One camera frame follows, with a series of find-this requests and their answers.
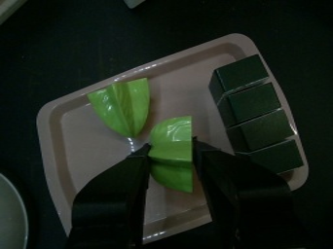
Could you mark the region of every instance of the dark surface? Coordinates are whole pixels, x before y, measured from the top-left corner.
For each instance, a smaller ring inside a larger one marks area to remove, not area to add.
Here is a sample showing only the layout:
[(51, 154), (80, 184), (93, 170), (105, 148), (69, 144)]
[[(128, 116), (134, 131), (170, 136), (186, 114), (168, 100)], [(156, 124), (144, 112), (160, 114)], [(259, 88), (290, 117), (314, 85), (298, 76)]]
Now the dark surface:
[[(230, 33), (255, 42), (285, 92), (309, 160), (297, 215), (333, 248), (331, 11), (322, 1), (28, 0), (0, 26), (0, 159), (23, 179), (37, 214), (35, 248), (63, 248), (39, 150), (41, 106), (100, 80)], [(214, 248), (211, 225), (147, 248)]]

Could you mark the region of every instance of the white plate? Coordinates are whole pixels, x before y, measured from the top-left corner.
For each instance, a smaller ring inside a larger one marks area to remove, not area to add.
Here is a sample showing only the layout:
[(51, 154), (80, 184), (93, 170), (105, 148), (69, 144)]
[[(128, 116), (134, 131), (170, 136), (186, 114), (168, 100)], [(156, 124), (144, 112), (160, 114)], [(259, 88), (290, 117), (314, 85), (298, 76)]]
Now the white plate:
[[(208, 83), (216, 67), (253, 54), (261, 54), (253, 41), (240, 34), (230, 34), (128, 70), (45, 104), (37, 115), (40, 149), (51, 197), (67, 232), (71, 230), (71, 203), (75, 194), (92, 177), (148, 141), (150, 130), (162, 120), (192, 116), (192, 135), (232, 154)], [(265, 63), (263, 65), (290, 125), (297, 131), (281, 87)], [(105, 128), (85, 94), (113, 82), (143, 77), (150, 81), (150, 117), (140, 137), (128, 141)], [(291, 190), (303, 185), (309, 173), (298, 133), (294, 138), (305, 165), (283, 176)], [(151, 179), (144, 243), (192, 229), (211, 220), (198, 180), (194, 185), (194, 193), (184, 194), (163, 188)]]
[(28, 240), (28, 218), (16, 185), (0, 172), (0, 248), (24, 249)]

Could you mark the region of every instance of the green object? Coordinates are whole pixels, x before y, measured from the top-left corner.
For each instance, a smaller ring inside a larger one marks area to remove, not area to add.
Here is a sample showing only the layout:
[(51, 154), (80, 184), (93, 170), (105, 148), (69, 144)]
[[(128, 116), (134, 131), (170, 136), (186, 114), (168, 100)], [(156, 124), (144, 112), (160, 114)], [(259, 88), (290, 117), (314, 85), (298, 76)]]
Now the green object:
[(172, 118), (151, 131), (151, 175), (166, 187), (192, 192), (191, 117)]
[(303, 165), (297, 142), (294, 139), (274, 144), (251, 153), (235, 153), (274, 173), (286, 172)]
[(216, 68), (210, 81), (214, 103), (224, 94), (261, 84), (267, 79), (262, 60), (258, 54)]
[(88, 99), (108, 128), (125, 137), (135, 137), (148, 116), (147, 79), (113, 83), (105, 89), (88, 93)]
[(216, 105), (226, 127), (236, 125), (279, 107), (281, 104), (271, 83), (224, 96)]
[(226, 130), (235, 152), (253, 152), (294, 135), (282, 109)]

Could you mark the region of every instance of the dark green block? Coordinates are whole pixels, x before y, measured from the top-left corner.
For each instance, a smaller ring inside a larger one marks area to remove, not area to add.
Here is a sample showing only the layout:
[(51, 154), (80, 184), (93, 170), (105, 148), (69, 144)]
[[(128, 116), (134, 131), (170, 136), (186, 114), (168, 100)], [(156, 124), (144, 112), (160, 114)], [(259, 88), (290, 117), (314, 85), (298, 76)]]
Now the dark green block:
[(226, 130), (235, 152), (253, 152), (294, 135), (282, 109)]
[(227, 127), (274, 111), (279, 107), (271, 83), (227, 95), (216, 105), (223, 124)]
[(216, 68), (210, 81), (214, 102), (218, 103), (226, 93), (249, 88), (266, 79), (267, 72), (258, 54)]
[(235, 153), (274, 173), (286, 172), (303, 165), (297, 142), (294, 139), (274, 144), (251, 153)]

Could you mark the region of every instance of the white tray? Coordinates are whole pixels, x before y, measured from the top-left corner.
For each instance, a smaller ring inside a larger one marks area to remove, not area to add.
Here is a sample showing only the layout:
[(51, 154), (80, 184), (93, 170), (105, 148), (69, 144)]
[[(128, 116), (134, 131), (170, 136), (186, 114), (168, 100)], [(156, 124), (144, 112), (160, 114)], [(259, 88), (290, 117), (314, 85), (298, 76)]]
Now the white tray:
[[(51, 197), (65, 232), (71, 230), (71, 203), (85, 183), (124, 159), (148, 141), (152, 126), (164, 119), (192, 116), (198, 139), (232, 154), (223, 123), (208, 91), (216, 67), (261, 54), (254, 42), (230, 34), (186, 51), (175, 53), (113, 76), (47, 103), (37, 115), (37, 132), (44, 172)], [(282, 90), (263, 62), (275, 92), (297, 132)], [(138, 139), (128, 141), (99, 120), (85, 94), (117, 81), (147, 77), (151, 89), (148, 122)], [(309, 166), (299, 140), (294, 135), (305, 165), (283, 175), (291, 190), (307, 179)], [(150, 180), (144, 217), (144, 243), (190, 230), (211, 220), (200, 184), (192, 194), (163, 188)]]

